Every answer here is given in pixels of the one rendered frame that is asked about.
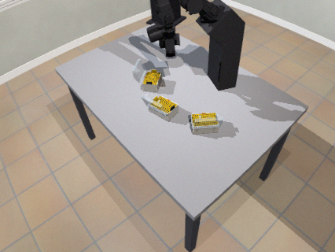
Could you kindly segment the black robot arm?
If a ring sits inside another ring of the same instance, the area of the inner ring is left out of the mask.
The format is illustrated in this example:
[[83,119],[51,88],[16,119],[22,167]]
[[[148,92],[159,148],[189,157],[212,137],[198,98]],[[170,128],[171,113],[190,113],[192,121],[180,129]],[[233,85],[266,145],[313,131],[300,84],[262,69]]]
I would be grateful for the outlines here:
[[[157,16],[162,21],[146,29],[149,40],[153,43],[162,39],[163,46],[166,46],[166,57],[174,57],[175,45],[177,45],[177,36],[173,22],[175,17],[170,2],[169,0],[154,0],[154,4]],[[183,9],[187,10],[186,12],[189,12],[189,15],[199,13],[199,21],[201,23],[217,22],[224,8],[224,6],[216,6],[208,0],[179,0],[179,4]],[[166,39],[164,36],[166,38],[174,38]]]

